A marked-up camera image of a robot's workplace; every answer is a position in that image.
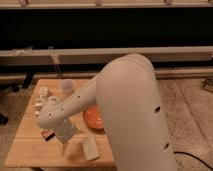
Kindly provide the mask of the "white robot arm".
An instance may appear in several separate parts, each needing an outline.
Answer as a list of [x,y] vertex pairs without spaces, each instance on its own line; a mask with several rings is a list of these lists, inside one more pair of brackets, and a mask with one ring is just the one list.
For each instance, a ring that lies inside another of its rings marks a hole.
[[109,62],[66,100],[43,109],[37,119],[65,142],[69,118],[93,105],[100,111],[118,171],[177,171],[154,68],[140,54]]

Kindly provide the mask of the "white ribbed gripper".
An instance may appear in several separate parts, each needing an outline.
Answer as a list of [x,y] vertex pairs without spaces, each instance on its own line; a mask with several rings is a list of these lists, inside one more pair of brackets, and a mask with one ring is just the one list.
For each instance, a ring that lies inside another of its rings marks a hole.
[[69,119],[64,120],[59,125],[53,128],[56,137],[62,143],[62,155],[66,154],[68,148],[68,142],[77,132],[77,127]]

